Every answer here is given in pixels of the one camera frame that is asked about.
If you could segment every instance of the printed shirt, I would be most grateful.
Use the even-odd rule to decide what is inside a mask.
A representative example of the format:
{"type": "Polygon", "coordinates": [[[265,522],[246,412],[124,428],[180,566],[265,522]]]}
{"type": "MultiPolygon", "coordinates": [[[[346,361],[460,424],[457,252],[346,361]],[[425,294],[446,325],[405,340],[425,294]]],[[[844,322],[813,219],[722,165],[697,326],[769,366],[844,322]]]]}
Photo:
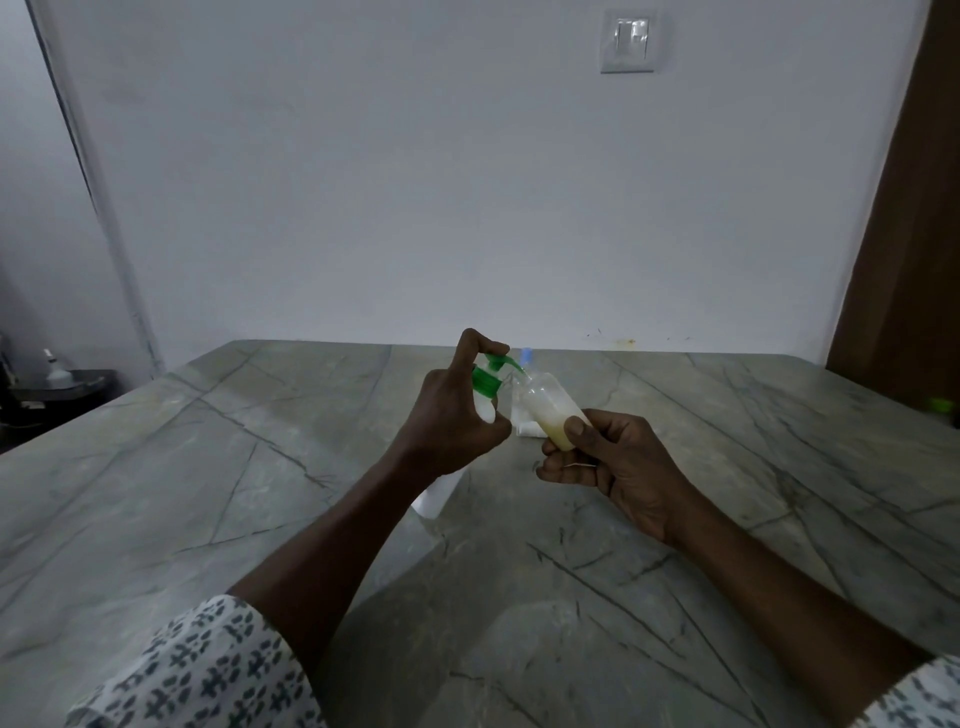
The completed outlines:
{"type": "MultiPolygon", "coordinates": [[[[852,728],[960,728],[960,659],[904,677],[852,728]]],[[[217,596],[171,621],[67,715],[66,728],[326,728],[297,658],[260,614],[217,596]]]]}

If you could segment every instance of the hand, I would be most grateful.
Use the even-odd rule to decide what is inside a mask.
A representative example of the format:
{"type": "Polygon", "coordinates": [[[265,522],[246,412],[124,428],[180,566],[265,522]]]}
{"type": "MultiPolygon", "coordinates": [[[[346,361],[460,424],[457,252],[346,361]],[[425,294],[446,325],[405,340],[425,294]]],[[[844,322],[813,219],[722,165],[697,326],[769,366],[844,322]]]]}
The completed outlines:
{"type": "Polygon", "coordinates": [[[390,450],[431,482],[455,473],[510,436],[510,420],[496,413],[490,424],[473,405],[473,360],[480,353],[506,354],[506,344],[468,328],[447,369],[427,373],[420,395],[390,450]]]}
{"type": "Polygon", "coordinates": [[[707,498],[680,472],[642,417],[602,409],[584,414],[594,427],[569,418],[564,432],[576,449],[560,452],[547,440],[537,476],[597,488],[643,533],[675,546],[687,517],[709,508],[707,498]]]}

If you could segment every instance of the wooden door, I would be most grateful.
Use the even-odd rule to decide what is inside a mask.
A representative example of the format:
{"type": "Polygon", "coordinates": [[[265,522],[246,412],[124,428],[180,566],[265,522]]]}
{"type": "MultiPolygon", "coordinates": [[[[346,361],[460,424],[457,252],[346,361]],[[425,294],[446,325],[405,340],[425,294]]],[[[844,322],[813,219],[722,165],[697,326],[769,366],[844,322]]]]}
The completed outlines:
{"type": "Polygon", "coordinates": [[[960,2],[934,0],[827,368],[960,402],[960,2]]]}

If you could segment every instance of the forearm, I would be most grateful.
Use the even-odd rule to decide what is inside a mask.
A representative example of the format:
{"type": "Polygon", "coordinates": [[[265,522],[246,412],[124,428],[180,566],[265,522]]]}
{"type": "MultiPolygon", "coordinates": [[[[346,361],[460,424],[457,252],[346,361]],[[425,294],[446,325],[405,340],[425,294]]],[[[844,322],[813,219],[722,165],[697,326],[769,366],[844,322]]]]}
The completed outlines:
{"type": "Polygon", "coordinates": [[[931,655],[783,561],[712,505],[678,547],[746,617],[830,720],[849,725],[931,655]]]}
{"type": "Polygon", "coordinates": [[[283,636],[304,669],[323,655],[364,574],[427,482],[390,453],[316,521],[230,588],[283,636]]]}

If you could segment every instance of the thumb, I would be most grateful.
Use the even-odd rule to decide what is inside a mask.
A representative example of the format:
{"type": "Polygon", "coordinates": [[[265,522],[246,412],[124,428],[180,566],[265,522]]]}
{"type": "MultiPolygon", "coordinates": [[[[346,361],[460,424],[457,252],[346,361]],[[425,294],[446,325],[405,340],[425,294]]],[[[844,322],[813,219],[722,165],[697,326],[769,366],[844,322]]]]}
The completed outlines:
{"type": "Polygon", "coordinates": [[[579,417],[567,418],[564,433],[580,452],[597,460],[609,463],[616,456],[616,445],[579,417]]]}

